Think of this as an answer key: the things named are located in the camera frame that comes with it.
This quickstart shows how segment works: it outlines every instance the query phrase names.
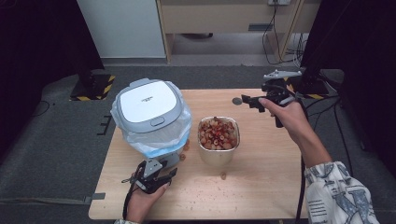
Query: white wall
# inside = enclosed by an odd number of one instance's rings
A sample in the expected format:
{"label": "white wall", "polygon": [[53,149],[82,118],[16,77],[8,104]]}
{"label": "white wall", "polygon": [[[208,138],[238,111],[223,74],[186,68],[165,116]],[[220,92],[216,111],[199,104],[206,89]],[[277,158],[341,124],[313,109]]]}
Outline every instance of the white wall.
{"label": "white wall", "polygon": [[165,58],[155,0],[78,0],[101,58]]}

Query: patterned sleeve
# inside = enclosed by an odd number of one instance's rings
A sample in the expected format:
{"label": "patterned sleeve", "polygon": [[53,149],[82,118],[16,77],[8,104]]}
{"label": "patterned sleeve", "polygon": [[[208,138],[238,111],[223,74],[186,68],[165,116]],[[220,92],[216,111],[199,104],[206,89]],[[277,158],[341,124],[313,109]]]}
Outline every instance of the patterned sleeve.
{"label": "patterned sleeve", "polygon": [[305,178],[310,223],[379,223],[370,191],[340,161],[307,168]]}

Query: black handle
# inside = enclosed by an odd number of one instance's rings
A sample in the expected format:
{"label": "black handle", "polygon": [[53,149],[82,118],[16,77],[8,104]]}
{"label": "black handle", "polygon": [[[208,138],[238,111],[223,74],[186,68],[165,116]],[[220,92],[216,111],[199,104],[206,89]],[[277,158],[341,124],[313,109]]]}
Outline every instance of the black handle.
{"label": "black handle", "polygon": [[283,128],[283,124],[277,116],[275,116],[275,124],[277,128]]}

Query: clear plastic bag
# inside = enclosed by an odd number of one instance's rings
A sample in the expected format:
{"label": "clear plastic bag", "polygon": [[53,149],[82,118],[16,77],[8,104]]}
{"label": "clear plastic bag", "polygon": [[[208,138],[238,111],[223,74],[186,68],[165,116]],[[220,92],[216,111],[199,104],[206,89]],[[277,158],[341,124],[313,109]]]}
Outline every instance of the clear plastic bag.
{"label": "clear plastic bag", "polygon": [[170,81],[166,81],[166,83],[172,86],[177,92],[183,110],[175,121],[159,130],[149,133],[134,133],[128,130],[126,126],[122,124],[118,112],[119,110],[117,109],[117,101],[120,98],[120,94],[117,95],[110,110],[114,121],[122,131],[124,140],[131,147],[150,159],[181,149],[186,144],[190,135],[192,124],[190,108],[183,100],[180,89]]}

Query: finger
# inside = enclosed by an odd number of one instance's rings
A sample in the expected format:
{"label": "finger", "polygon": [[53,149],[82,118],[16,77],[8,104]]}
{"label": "finger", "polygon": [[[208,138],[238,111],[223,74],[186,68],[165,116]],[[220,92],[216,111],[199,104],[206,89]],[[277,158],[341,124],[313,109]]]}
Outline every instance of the finger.
{"label": "finger", "polygon": [[165,192],[166,192],[166,190],[168,189],[168,187],[169,187],[169,183],[166,183],[166,184],[160,186],[160,187],[153,193],[153,196],[154,196],[155,198],[160,198],[161,196],[163,196],[163,195],[165,194]]}
{"label": "finger", "polygon": [[280,106],[274,104],[272,101],[265,99],[265,98],[260,98],[259,102],[265,107],[267,108],[270,113],[272,115],[278,115],[279,111],[280,111]]}

